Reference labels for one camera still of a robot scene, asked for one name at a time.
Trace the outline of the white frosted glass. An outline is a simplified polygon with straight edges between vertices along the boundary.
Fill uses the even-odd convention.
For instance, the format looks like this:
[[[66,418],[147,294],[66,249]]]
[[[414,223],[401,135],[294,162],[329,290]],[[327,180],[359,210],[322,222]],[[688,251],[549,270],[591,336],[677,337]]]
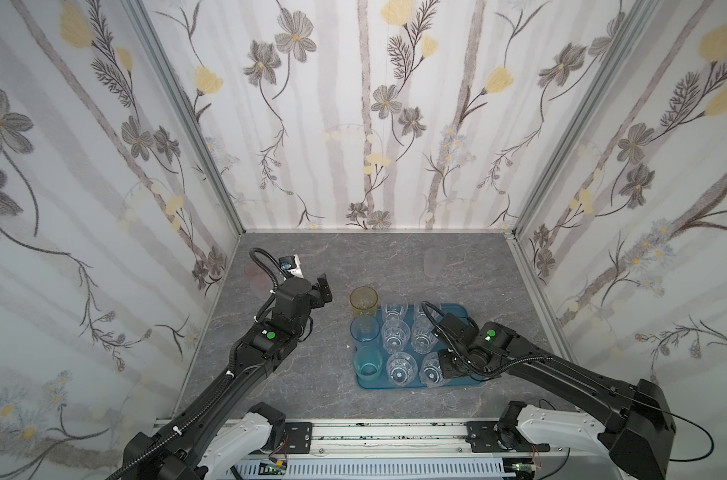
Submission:
[[[419,370],[419,380],[426,388],[439,388],[449,383],[449,378],[445,377],[441,369],[441,356],[439,352],[431,352],[421,361],[421,370]]]
[[[437,278],[443,268],[447,265],[447,250],[439,247],[431,247],[425,251],[423,256],[423,272],[428,278]]]

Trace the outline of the teal plastic tray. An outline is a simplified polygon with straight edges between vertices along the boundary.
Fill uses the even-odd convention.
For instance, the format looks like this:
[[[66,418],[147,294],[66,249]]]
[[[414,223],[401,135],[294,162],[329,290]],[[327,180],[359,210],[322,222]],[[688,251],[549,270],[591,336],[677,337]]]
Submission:
[[[445,378],[441,373],[439,352],[445,344],[433,338],[431,350],[423,352],[421,344],[413,344],[415,334],[403,342],[399,352],[389,352],[385,342],[385,318],[360,316],[351,322],[350,334],[355,343],[352,365],[358,385],[368,390],[395,388],[439,388],[473,386],[479,380],[471,377]]]

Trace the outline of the clear faceted glass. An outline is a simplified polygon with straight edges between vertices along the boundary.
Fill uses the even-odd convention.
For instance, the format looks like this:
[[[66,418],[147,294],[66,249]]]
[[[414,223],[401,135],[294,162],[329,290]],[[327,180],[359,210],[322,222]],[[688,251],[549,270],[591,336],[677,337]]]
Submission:
[[[381,304],[381,315],[384,322],[403,321],[409,310],[409,302],[403,300],[387,300]]]
[[[413,303],[413,320],[417,321],[419,318],[427,317],[427,314],[423,311],[421,302]]]
[[[415,353],[427,355],[433,351],[439,338],[433,333],[435,326],[425,317],[419,316],[411,327],[411,345]]]
[[[411,340],[411,328],[399,319],[391,319],[385,321],[381,328],[381,337],[383,338],[383,349],[387,354],[393,355],[403,352],[409,340]]]
[[[397,352],[387,359],[387,381],[395,388],[411,385],[417,378],[417,360],[407,352]]]

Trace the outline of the blue frosted glass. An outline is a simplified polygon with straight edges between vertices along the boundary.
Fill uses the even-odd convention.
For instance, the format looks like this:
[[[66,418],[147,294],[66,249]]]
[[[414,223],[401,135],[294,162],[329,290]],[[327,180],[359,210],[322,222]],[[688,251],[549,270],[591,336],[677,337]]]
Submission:
[[[355,317],[349,327],[350,335],[356,349],[375,344],[381,333],[377,318],[370,315]]]

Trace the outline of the pink transparent glass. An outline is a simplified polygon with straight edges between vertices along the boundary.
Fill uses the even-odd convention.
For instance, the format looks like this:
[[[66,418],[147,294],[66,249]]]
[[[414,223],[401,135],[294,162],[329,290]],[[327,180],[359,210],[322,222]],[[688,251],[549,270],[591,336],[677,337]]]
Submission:
[[[269,276],[253,261],[247,262],[243,268],[251,292],[260,300],[267,300],[273,290]]]

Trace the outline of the green frosted glass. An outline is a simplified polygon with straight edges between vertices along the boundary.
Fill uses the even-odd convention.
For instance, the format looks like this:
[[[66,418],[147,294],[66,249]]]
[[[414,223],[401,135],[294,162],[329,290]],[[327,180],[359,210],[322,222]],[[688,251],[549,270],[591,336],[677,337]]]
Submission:
[[[383,354],[375,346],[362,346],[355,351],[353,368],[358,380],[371,382],[383,372]]]

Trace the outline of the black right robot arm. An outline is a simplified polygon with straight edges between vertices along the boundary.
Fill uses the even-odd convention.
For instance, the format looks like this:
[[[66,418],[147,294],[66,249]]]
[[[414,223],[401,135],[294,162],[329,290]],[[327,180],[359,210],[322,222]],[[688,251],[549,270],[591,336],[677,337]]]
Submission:
[[[493,426],[494,446],[521,453],[561,446],[605,456],[635,479],[667,476],[680,417],[657,384],[629,384],[589,371],[497,322],[479,326],[427,301],[421,309],[447,346],[439,352],[445,378],[491,381],[509,374],[575,406],[569,412],[511,401]]]

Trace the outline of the yellow transparent glass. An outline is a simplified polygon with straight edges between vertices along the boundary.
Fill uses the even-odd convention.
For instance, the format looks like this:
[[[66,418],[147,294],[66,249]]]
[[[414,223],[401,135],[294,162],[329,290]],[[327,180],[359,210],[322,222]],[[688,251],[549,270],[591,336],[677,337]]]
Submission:
[[[354,288],[348,299],[354,318],[377,315],[379,294],[375,288],[368,285]]]

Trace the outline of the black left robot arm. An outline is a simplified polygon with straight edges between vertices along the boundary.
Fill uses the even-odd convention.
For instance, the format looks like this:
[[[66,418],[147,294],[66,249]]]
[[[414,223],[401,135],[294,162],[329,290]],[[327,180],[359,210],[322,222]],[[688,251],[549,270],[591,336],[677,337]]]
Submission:
[[[311,313],[329,304],[326,276],[304,278],[297,256],[275,258],[266,250],[249,251],[253,263],[272,284],[269,298],[251,328],[230,348],[225,368],[173,420],[155,434],[136,434],[123,451],[113,479],[219,479],[255,451],[279,450],[285,440],[285,416],[259,403],[232,427],[231,411],[260,382],[307,340]]]

